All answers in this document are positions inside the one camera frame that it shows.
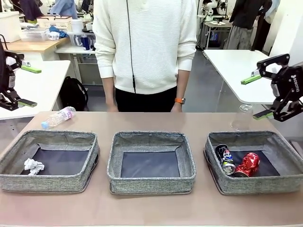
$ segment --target plastic bottle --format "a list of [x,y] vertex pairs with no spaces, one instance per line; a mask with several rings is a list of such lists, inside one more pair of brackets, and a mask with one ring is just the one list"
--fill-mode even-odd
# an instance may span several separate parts
[[41,123],[42,128],[49,129],[49,128],[55,127],[55,126],[61,124],[62,122],[72,118],[73,116],[75,116],[75,114],[76,114],[75,108],[68,106],[68,107],[54,113],[53,115],[49,116],[46,121]]

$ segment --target person's hand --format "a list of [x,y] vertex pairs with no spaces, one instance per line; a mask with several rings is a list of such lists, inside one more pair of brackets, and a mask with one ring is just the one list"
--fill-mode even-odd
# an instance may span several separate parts
[[112,105],[107,105],[107,112],[119,112],[119,110],[115,104],[112,104]]
[[182,105],[180,103],[175,103],[171,109],[172,113],[181,113],[182,112]]

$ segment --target black backpack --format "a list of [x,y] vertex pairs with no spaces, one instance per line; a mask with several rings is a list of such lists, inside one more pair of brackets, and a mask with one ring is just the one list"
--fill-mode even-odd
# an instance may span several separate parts
[[76,78],[66,77],[60,90],[63,107],[72,106],[76,111],[84,111],[89,96],[85,87]]

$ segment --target white sweater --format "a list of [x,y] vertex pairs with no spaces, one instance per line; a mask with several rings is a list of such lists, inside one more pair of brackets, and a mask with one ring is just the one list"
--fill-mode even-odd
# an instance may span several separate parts
[[[196,51],[196,0],[128,0],[128,7],[136,92],[175,87]],[[126,0],[95,0],[93,31],[101,78],[134,93]]]

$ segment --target black pants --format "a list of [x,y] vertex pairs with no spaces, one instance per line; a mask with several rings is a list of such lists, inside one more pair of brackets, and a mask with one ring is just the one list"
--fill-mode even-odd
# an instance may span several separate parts
[[257,28],[257,34],[259,34],[258,37],[256,37],[256,46],[255,50],[257,51],[263,51],[263,47],[266,43],[266,39],[270,30],[271,24],[267,23],[267,21],[264,19],[262,25],[260,24],[260,19],[258,20],[258,28]]
[[119,112],[170,112],[175,104],[177,87],[152,95],[141,95],[116,89]]

